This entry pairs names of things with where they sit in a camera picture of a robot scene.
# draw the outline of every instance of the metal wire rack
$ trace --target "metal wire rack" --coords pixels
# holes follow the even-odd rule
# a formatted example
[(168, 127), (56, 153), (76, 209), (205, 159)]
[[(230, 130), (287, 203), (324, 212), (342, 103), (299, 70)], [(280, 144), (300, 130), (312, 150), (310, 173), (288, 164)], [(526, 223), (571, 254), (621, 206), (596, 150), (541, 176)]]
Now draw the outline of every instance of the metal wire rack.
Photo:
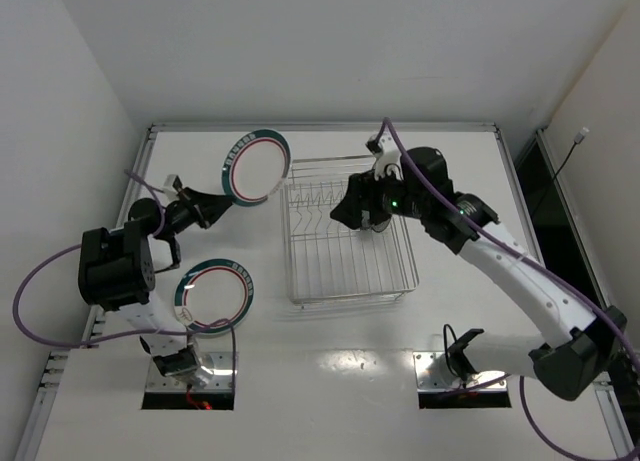
[(294, 304), (390, 302), (418, 286), (405, 220), (381, 233), (352, 231), (329, 217), (349, 175), (372, 156), (293, 161), (282, 191), (288, 295)]

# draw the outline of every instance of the plate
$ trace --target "plate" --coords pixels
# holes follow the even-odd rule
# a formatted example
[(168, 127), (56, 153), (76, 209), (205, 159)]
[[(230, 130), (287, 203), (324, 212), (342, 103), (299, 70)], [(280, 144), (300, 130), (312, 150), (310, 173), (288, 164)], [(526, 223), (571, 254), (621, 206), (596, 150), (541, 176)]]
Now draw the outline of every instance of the plate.
[(277, 131), (259, 129), (234, 144), (222, 167), (222, 188), (239, 206), (264, 203), (287, 179), (289, 144)]
[[(174, 309), (189, 329), (201, 329), (216, 319), (227, 318), (235, 327), (253, 302), (253, 280), (249, 272), (230, 259), (209, 259), (187, 272), (178, 284)], [(222, 334), (229, 325), (220, 323), (201, 334)]]

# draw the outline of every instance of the gray wall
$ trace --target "gray wall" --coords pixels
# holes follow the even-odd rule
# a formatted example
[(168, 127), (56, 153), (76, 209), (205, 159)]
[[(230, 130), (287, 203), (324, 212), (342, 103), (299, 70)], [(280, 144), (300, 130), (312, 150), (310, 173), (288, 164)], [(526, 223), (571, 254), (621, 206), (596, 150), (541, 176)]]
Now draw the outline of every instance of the gray wall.
[[(0, 0), (0, 460), (13, 459), (48, 348), (13, 326), (20, 280), (82, 231), (115, 222), (142, 132), (134, 130), (60, 0)], [(77, 255), (33, 281), (22, 313), (77, 340)]]
[(640, 346), (640, 0), (635, 0), (553, 116), (550, 156), (559, 166), (575, 133), (591, 132), (560, 174), (611, 301)]
[(63, 0), (142, 125), (496, 121), (517, 152), (626, 0)]

